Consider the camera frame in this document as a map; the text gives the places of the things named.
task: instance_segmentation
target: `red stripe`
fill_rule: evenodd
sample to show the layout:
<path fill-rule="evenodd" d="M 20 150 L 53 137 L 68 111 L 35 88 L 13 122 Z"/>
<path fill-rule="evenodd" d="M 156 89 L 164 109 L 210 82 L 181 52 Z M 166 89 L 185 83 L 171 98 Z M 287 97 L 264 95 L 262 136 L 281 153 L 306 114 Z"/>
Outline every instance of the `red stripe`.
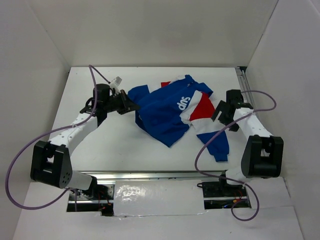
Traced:
<path fill-rule="evenodd" d="M 190 115 L 190 121 L 196 119 L 211 118 L 215 112 L 215 107 L 212 105 L 208 94 L 202 92 L 201 100 Z"/>
<path fill-rule="evenodd" d="M 169 85 L 169 83 L 171 83 L 171 82 L 170 81 L 162 82 L 161 87 L 163 88 L 163 87 Z"/>

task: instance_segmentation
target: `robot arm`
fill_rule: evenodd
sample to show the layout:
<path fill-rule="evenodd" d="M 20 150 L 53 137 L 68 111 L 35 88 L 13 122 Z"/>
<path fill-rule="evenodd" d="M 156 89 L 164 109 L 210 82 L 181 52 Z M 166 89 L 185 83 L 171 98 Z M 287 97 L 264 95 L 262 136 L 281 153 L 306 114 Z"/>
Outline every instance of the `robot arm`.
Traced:
<path fill-rule="evenodd" d="M 95 177 L 72 170 L 70 156 L 83 139 L 100 126 L 108 113 L 117 111 L 122 115 L 138 110 L 140 107 L 133 103 L 123 90 L 118 91 L 116 87 L 111 89 L 107 84 L 97 84 L 96 87 L 96 109 L 87 122 L 77 125 L 92 113 L 95 91 L 93 91 L 93 97 L 88 99 L 85 107 L 72 123 L 74 127 L 61 132 L 47 142 L 38 141 L 35 144 L 30 172 L 33 180 L 60 189 L 79 189 L 88 196 L 94 196 L 98 191 L 99 186 Z"/>
<path fill-rule="evenodd" d="M 226 92 L 226 102 L 220 101 L 212 116 L 214 121 L 221 112 L 218 120 L 228 125 L 234 120 L 253 112 L 253 107 L 244 102 L 240 90 Z M 241 159 L 241 166 L 229 169 L 225 176 L 231 179 L 248 182 L 253 178 L 276 178 L 280 175 L 284 141 L 279 136 L 273 136 L 261 124 L 255 114 L 239 121 L 230 127 L 237 132 L 239 128 L 244 133 L 247 143 Z M 234 181 L 226 181 L 229 185 L 238 185 Z"/>

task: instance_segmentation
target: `garment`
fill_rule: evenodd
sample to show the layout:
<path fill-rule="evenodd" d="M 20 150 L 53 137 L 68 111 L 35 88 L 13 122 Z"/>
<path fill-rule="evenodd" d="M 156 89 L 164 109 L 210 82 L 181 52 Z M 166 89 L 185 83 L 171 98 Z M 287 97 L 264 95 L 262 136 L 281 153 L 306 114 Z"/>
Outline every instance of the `garment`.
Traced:
<path fill-rule="evenodd" d="M 158 85 L 132 88 L 128 97 L 140 106 L 135 112 L 136 124 L 168 147 L 194 126 L 197 137 L 205 144 L 220 130 L 211 120 L 215 108 L 209 97 L 213 91 L 190 75 Z M 228 161 L 229 144 L 221 133 L 207 147 L 216 162 Z"/>

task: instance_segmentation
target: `printed logo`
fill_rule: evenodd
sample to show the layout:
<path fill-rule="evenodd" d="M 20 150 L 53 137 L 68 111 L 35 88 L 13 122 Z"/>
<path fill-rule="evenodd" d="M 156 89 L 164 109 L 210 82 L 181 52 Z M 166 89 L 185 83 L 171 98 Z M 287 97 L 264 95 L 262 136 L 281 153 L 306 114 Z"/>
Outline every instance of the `printed logo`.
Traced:
<path fill-rule="evenodd" d="M 188 104 L 188 102 L 191 100 L 191 98 L 190 97 L 182 97 L 181 98 L 181 100 L 180 100 L 180 102 L 177 102 L 176 104 L 179 106 L 179 109 L 180 110 L 185 110 L 186 109 L 186 107 L 187 107 L 187 104 Z"/>

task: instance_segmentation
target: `wall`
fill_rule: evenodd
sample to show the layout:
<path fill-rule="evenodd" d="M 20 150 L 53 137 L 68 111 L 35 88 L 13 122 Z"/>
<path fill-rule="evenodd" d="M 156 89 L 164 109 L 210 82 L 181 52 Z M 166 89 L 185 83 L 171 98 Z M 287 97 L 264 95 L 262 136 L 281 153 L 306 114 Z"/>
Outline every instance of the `wall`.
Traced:
<path fill-rule="evenodd" d="M 247 69 L 278 107 L 263 123 L 284 139 L 284 170 L 305 240 L 319 239 L 320 1 L 279 0 Z M 257 106 L 272 104 L 255 96 Z"/>
<path fill-rule="evenodd" d="M 28 0 L 71 66 L 247 66 L 277 0 Z"/>
<path fill-rule="evenodd" d="M 30 139 L 52 127 L 66 83 L 63 61 L 24 0 L 0 1 L 0 233 L 12 239 L 21 210 L 6 197 L 9 163 Z M 14 198 L 23 203 L 31 151 L 18 160 L 10 178 Z"/>

